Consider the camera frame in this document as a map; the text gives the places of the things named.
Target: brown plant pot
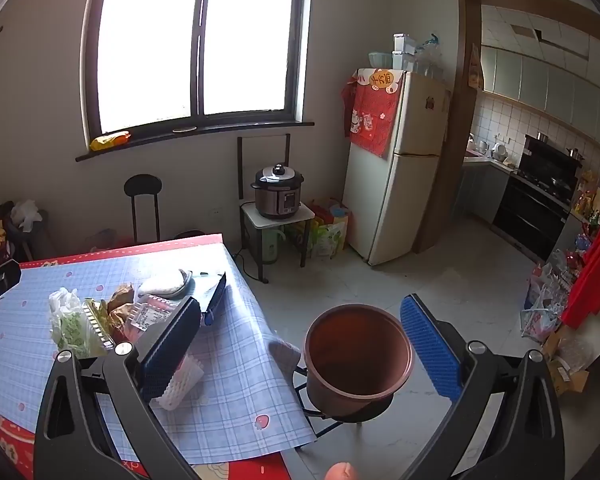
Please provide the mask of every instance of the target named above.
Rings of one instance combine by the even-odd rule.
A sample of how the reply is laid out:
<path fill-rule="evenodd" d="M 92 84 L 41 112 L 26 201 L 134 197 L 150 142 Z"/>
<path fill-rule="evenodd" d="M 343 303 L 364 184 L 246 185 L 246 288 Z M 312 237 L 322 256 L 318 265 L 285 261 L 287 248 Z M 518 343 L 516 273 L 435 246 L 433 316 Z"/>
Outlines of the brown plant pot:
<path fill-rule="evenodd" d="M 374 306 L 344 304 L 309 327 L 304 361 L 309 400 L 326 415 L 346 416 L 406 382 L 413 348 L 394 316 Z"/>

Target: gas stove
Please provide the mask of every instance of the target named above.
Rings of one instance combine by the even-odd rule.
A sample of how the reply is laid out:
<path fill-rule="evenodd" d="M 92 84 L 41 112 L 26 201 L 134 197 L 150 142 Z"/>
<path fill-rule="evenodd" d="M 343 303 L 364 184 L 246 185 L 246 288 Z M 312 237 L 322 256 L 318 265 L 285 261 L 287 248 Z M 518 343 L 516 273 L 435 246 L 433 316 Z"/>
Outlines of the gas stove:
<path fill-rule="evenodd" d="M 557 199 L 560 203 L 567 206 L 570 205 L 571 197 L 573 195 L 573 189 L 570 189 L 569 186 L 563 181 L 554 178 L 553 180 L 555 180 L 555 183 L 552 182 L 551 184 L 548 184 L 547 182 L 540 180 L 538 177 L 529 173 L 528 171 L 523 170 L 518 170 L 517 175 L 524 178 L 530 184 L 539 187 L 539 189 L 541 189 L 545 193 L 548 193 L 549 195 Z"/>

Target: built-in oven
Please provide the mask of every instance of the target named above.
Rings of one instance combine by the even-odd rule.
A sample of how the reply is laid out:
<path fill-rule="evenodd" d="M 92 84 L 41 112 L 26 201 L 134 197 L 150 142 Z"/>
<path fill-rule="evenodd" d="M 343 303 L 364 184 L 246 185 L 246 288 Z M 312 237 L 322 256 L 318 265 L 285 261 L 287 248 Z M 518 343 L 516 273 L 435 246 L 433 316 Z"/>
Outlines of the built-in oven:
<path fill-rule="evenodd" d="M 567 206 L 522 177 L 512 175 L 493 226 L 533 260 L 546 260 L 568 215 Z"/>

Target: packaged food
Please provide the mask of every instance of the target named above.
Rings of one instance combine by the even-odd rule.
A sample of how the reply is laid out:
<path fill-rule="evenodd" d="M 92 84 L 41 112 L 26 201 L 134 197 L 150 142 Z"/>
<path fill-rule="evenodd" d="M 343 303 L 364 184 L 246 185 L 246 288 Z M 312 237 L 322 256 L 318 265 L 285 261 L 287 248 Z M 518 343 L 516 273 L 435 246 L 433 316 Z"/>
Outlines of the packaged food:
<path fill-rule="evenodd" d="M 116 134 L 103 135 L 96 137 L 91 141 L 89 147 L 92 152 L 98 152 L 99 150 L 106 150 L 107 148 L 113 148 L 114 146 L 119 146 L 120 144 L 125 144 L 131 134 L 129 132 L 118 132 Z"/>

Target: white wall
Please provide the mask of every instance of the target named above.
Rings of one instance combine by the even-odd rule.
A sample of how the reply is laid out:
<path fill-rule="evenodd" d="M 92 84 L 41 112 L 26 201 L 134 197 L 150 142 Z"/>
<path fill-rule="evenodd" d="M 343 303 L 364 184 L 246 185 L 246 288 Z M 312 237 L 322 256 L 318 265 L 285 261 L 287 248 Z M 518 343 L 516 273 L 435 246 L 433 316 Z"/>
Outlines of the white wall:
<path fill-rule="evenodd" d="M 573 0 L 595 10 L 590 0 Z M 433 32 L 440 38 L 445 81 L 453 88 L 458 56 L 458 0 L 394 0 L 395 32 L 409 34 L 419 43 Z"/>
<path fill-rule="evenodd" d="M 133 174 L 152 173 L 164 185 L 159 197 L 163 237 L 199 228 L 237 240 L 235 132 L 74 161 L 86 152 L 79 87 L 85 1 L 10 0 L 0 13 L 2 198 L 32 198 L 46 208 L 52 236 L 67 253 L 105 227 L 130 234 L 123 183 Z M 340 90 L 354 69 L 367 65 L 366 53 L 379 47 L 378 38 L 390 37 L 390 3 L 312 0 L 304 118 L 316 125 L 289 130 L 291 165 L 305 176 L 304 200 L 342 193 L 348 142 Z M 279 158 L 272 156 L 271 162 Z M 221 210 L 220 225 L 213 225 L 213 209 Z M 151 241 L 151 199 L 139 201 L 138 211 L 140 238 Z"/>

